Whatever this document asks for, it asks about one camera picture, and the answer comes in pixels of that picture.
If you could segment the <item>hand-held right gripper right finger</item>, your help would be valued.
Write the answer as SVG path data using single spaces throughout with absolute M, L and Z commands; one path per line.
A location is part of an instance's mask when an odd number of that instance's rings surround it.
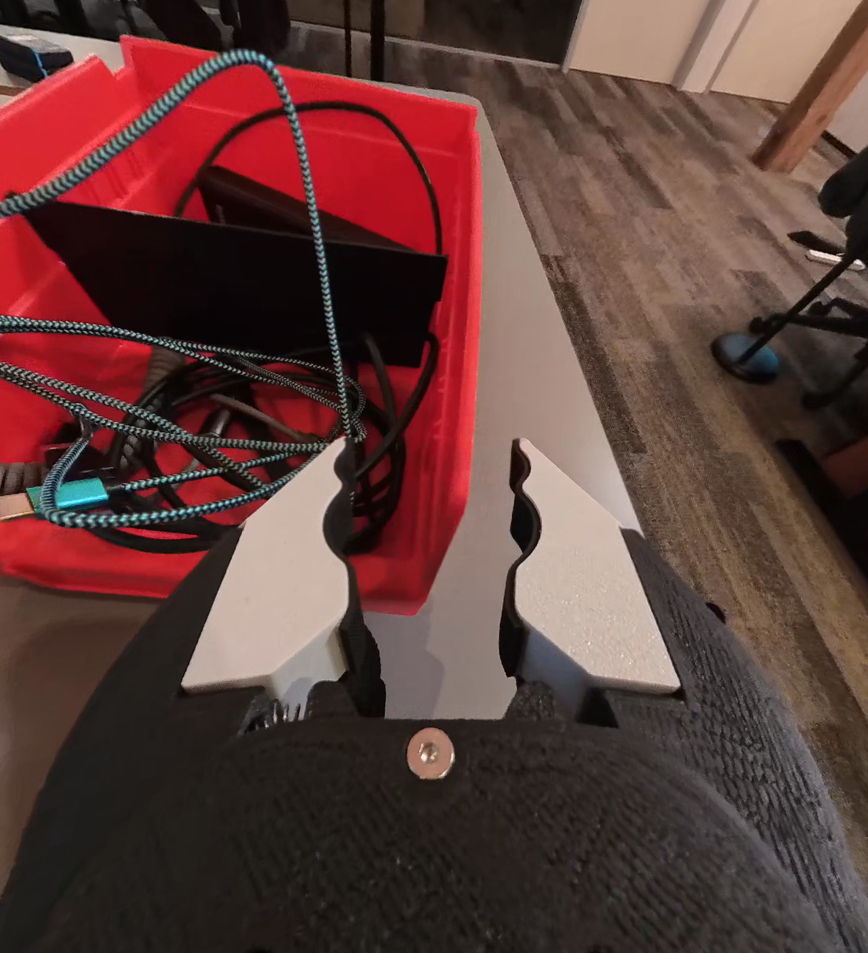
M 681 683 L 619 521 L 529 440 L 511 447 L 504 673 L 554 693 L 676 693 Z

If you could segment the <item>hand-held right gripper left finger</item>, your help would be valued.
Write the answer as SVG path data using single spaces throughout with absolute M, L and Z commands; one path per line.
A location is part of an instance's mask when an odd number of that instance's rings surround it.
M 353 527 L 355 445 L 338 438 L 241 525 L 181 680 L 189 694 L 261 688 L 303 716 L 316 683 L 340 682 L 380 718 L 380 652 L 345 554 Z

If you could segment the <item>slim black usb hub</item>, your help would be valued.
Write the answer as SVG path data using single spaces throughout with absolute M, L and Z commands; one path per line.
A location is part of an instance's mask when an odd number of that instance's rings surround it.
M 219 225 L 298 237 L 312 237 L 308 208 L 302 199 L 212 165 L 197 178 L 208 219 Z M 326 248 L 357 248 L 371 252 L 416 255 L 417 252 L 379 232 L 321 210 Z

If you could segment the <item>red plastic bin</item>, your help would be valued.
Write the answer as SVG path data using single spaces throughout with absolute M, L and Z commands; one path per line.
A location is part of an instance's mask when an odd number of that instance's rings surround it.
M 368 610 L 415 614 L 468 499 L 481 323 L 477 110 L 280 67 L 319 212 L 448 258 L 422 363 L 342 352 L 359 447 L 346 553 Z M 278 94 L 237 67 L 54 201 L 213 223 L 219 165 L 304 201 Z M 24 214 L 0 220 L 0 578 L 161 599 L 247 495 L 344 436 L 329 344 L 282 356 L 113 326 Z

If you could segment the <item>black bin divider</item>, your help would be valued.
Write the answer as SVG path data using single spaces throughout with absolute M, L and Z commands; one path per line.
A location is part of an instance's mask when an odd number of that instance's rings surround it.
M 329 344 L 313 239 L 54 201 L 24 213 L 113 326 L 290 356 Z M 369 335 L 386 363 L 421 365 L 446 256 L 325 242 L 344 353 Z

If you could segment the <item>wooden pillar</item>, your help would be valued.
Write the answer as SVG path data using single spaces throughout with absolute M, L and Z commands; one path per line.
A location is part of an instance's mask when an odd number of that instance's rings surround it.
M 750 162 L 766 172 L 792 172 L 867 72 L 868 1 L 862 1 L 750 156 Z

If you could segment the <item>white double door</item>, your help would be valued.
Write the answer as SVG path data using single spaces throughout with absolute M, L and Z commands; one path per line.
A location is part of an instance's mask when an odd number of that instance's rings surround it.
M 580 2 L 562 71 L 728 92 L 786 108 L 859 3 Z

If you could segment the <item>small black battery pack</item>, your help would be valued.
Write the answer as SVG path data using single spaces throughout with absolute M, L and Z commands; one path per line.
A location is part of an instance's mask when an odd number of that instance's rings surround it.
M 0 33 L 0 67 L 19 79 L 40 82 L 73 63 L 73 54 L 55 42 L 29 33 Z

